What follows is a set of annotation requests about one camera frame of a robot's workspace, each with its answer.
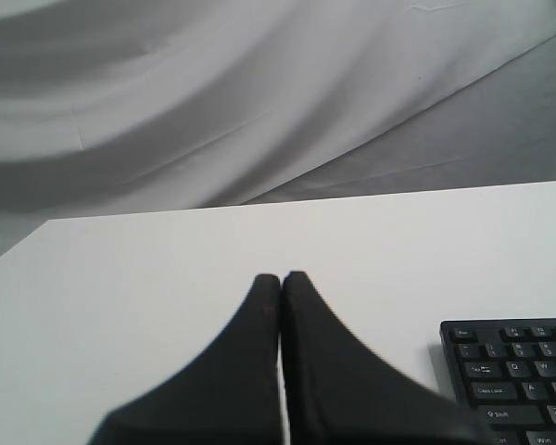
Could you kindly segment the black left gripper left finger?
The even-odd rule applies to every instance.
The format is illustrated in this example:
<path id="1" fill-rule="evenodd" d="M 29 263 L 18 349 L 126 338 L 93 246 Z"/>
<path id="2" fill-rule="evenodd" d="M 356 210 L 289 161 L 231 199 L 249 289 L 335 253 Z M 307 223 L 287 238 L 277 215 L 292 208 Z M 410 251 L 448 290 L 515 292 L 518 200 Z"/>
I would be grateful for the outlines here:
<path id="1" fill-rule="evenodd" d="M 258 275 L 218 336 L 183 370 L 110 412 L 93 444 L 280 444 L 280 280 Z"/>

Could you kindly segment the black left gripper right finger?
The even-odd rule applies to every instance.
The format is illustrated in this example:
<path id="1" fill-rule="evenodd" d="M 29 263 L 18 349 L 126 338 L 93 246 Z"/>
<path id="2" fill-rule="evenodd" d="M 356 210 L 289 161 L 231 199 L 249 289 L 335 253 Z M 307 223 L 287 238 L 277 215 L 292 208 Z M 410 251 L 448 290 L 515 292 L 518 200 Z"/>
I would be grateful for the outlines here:
<path id="1" fill-rule="evenodd" d="M 281 348 L 294 444 L 490 444 L 488 426 L 357 339 L 303 272 L 281 296 Z"/>

